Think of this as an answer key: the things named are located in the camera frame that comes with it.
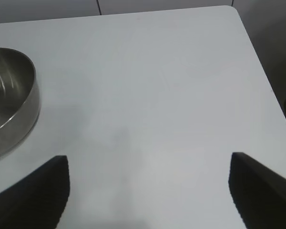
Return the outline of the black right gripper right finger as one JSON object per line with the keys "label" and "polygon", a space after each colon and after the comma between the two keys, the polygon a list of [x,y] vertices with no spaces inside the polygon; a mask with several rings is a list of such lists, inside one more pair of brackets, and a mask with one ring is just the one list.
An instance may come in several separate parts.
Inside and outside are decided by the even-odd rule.
{"label": "black right gripper right finger", "polygon": [[286,229],[286,179],[245,153],[234,152],[228,185],[248,229]]}

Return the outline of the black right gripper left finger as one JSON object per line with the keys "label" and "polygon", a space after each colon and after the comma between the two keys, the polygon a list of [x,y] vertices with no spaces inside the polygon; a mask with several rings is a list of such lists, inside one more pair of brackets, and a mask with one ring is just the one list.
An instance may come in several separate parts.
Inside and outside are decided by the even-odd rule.
{"label": "black right gripper left finger", "polygon": [[0,192],[0,229],[54,229],[70,195],[67,156],[55,156]]}

